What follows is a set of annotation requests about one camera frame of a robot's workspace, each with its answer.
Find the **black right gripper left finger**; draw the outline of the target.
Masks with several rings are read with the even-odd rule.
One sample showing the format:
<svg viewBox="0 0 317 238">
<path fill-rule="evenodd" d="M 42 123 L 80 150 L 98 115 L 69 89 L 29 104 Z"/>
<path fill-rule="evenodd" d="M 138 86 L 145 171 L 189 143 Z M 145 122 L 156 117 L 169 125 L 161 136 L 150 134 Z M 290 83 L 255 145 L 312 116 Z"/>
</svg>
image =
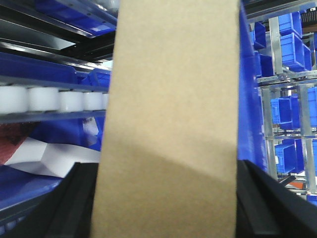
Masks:
<svg viewBox="0 0 317 238">
<path fill-rule="evenodd" d="M 2 238 L 88 238 L 97 163 L 75 163 L 54 189 L 0 211 Z"/>
</svg>

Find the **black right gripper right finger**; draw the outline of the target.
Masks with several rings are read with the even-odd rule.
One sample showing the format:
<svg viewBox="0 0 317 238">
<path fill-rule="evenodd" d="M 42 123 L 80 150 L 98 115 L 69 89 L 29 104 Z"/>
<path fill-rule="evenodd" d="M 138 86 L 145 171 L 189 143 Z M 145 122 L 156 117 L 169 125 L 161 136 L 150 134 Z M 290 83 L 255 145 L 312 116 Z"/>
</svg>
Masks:
<svg viewBox="0 0 317 238">
<path fill-rule="evenodd" d="M 315 238 L 317 207 L 248 160 L 237 162 L 237 238 Z"/>
</svg>

